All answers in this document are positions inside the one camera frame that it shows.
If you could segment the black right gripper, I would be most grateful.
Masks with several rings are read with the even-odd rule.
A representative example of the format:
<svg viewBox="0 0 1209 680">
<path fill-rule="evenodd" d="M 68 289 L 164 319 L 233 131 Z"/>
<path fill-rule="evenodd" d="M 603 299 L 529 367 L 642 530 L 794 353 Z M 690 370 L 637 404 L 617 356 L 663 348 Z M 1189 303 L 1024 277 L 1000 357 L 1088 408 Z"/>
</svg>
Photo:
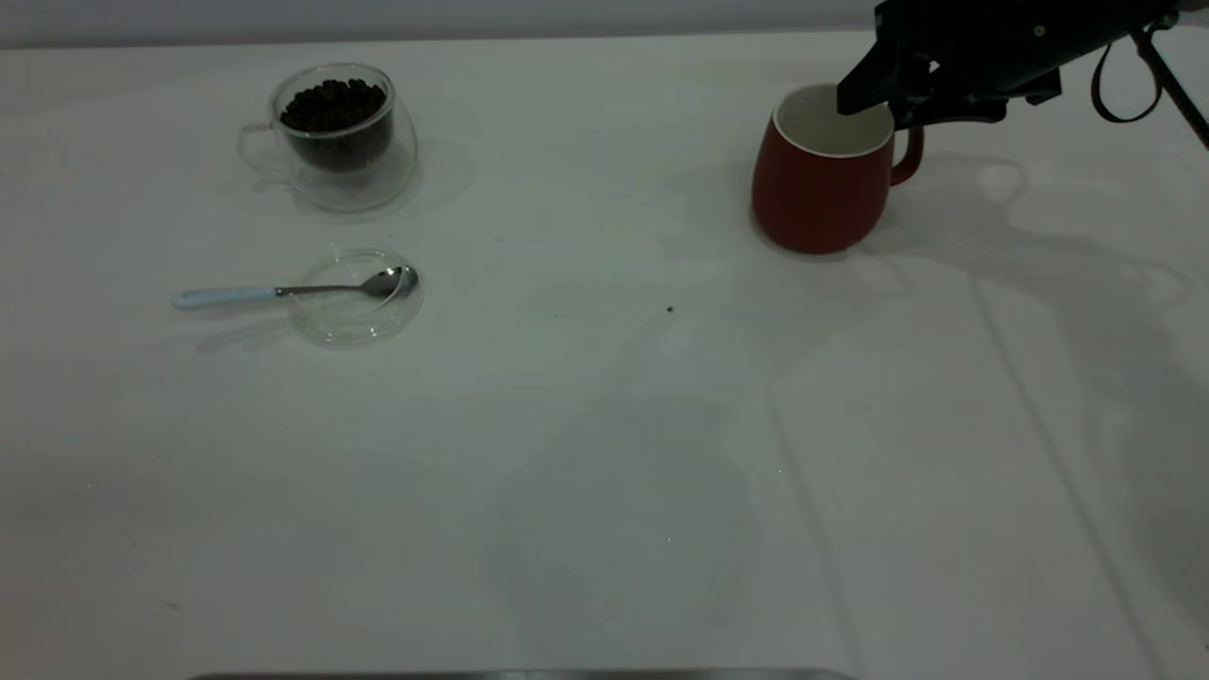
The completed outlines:
<svg viewBox="0 0 1209 680">
<path fill-rule="evenodd" d="M 1014 94 L 1180 12 L 1179 1 L 884 1 L 877 44 L 837 86 L 837 111 L 885 104 L 895 129 L 997 123 L 1007 103 L 977 96 Z"/>
</svg>

